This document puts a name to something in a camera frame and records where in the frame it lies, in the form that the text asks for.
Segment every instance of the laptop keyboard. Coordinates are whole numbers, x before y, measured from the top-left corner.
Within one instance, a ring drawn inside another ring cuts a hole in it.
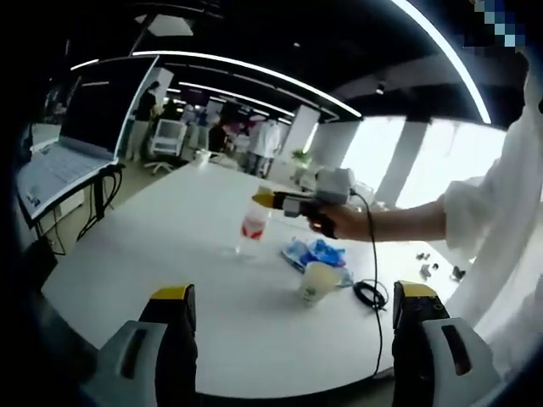
[[[96,159],[57,146],[41,151],[45,168],[67,184],[99,167]]]

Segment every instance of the window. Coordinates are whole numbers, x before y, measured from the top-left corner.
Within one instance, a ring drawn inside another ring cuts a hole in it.
[[[357,181],[377,191],[405,123],[405,117],[369,117],[362,121],[341,168],[351,168]]]
[[[438,198],[452,181],[482,177],[501,155],[506,133],[485,125],[433,120],[396,206]]]

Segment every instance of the laptop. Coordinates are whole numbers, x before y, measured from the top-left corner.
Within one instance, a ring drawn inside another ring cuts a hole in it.
[[[35,151],[17,174],[17,193],[32,220],[101,169],[118,163],[128,116],[156,60],[112,60],[79,77],[58,141]]]

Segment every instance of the paper cup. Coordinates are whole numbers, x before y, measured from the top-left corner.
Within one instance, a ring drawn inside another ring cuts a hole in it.
[[[332,266],[312,262],[305,267],[298,294],[305,304],[312,306],[334,290],[340,280],[341,275]]]

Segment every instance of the black ceiling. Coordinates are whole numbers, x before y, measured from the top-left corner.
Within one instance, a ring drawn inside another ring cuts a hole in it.
[[[411,0],[411,3],[460,52],[462,47],[494,41],[483,16],[473,12],[468,0]],[[137,44],[138,51],[179,50],[220,55],[281,72],[327,93],[389,67],[442,54],[417,23],[387,0],[310,3],[208,0],[160,5],[130,2],[108,13],[102,11],[87,14],[74,25],[66,66],[89,59],[128,55],[141,29],[134,18],[154,13],[183,17],[191,25],[193,36],[158,37],[147,31]],[[511,72],[511,58],[518,57],[507,58],[502,61],[506,66],[503,75]],[[186,65],[225,70],[299,95],[331,110],[339,120],[355,120],[355,116],[335,104],[258,71],[187,57],[161,57],[160,62],[175,73],[175,81],[225,89],[286,110],[295,110],[301,103],[268,86]],[[522,69],[518,64],[513,68]],[[518,117],[522,107],[521,86],[477,85],[494,124],[507,126]],[[386,92],[383,96],[371,94],[344,101],[363,115],[426,114],[481,121],[473,100],[459,80],[432,86],[406,84],[404,89]],[[323,119],[330,117],[330,114],[322,115]]]

